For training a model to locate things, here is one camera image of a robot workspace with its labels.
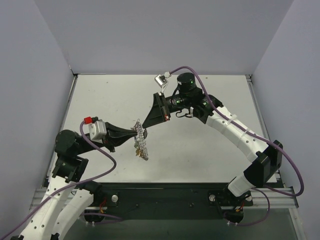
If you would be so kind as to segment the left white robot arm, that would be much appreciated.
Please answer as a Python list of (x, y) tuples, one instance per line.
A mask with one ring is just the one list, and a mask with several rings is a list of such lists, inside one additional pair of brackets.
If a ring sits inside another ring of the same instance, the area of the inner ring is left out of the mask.
[[(86, 207), (101, 203), (101, 185), (95, 180), (116, 169), (117, 161), (110, 154), (138, 135), (135, 128), (120, 128), (97, 117), (85, 118), (79, 130), (64, 129), (57, 134), (54, 148), (57, 160), (46, 193), (40, 204), (18, 224), (26, 225), (25, 228), (11, 239), (62, 240)], [(93, 150), (105, 155), (113, 165), (99, 175), (82, 179), (89, 160), (80, 155)]]

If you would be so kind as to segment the metal disc keyring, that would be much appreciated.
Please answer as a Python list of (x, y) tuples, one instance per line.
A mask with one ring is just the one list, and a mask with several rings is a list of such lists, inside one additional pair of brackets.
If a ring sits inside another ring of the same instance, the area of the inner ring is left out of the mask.
[(141, 155), (138, 157), (142, 158), (145, 161), (148, 161), (149, 154), (147, 149), (147, 142), (143, 136), (143, 132), (145, 128), (142, 127), (142, 124), (139, 118), (137, 119), (137, 121), (135, 122), (135, 125), (131, 129), (137, 132), (137, 136), (134, 137), (134, 148), (135, 150), (140, 149)]

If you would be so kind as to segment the black key tag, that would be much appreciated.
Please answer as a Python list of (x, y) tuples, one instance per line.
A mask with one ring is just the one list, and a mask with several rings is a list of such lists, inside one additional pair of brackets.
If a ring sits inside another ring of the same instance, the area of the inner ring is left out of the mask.
[(143, 131), (143, 138), (146, 139), (147, 136), (148, 136), (148, 131), (147, 131), (147, 129), (145, 129), (145, 130)]

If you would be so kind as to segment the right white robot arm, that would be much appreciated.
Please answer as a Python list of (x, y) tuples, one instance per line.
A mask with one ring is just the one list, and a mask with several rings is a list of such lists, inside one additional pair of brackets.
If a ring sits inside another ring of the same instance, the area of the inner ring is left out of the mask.
[(161, 92), (153, 95), (153, 104), (142, 127), (147, 129), (167, 122), (172, 113), (188, 110), (187, 118), (197, 118), (202, 123), (217, 130), (233, 143), (250, 161), (250, 166), (236, 176), (226, 187), (229, 195), (239, 198), (254, 187), (262, 188), (282, 163), (282, 144), (278, 141), (266, 143), (259, 135), (250, 133), (235, 114), (206, 92), (203, 85), (196, 85), (196, 76), (185, 72), (177, 77), (177, 86), (171, 96), (164, 90), (168, 85), (170, 73), (157, 75), (154, 80)]

